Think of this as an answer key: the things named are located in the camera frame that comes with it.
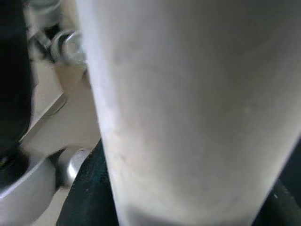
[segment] floor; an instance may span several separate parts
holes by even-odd
[[[35,135],[26,140],[25,149],[48,155],[65,145],[94,147],[100,133],[92,92],[88,82],[82,79],[82,69],[61,66],[55,70],[67,96],[67,102],[58,113],[47,116]],[[67,194],[68,189],[57,191],[48,209],[33,225],[55,225]]]

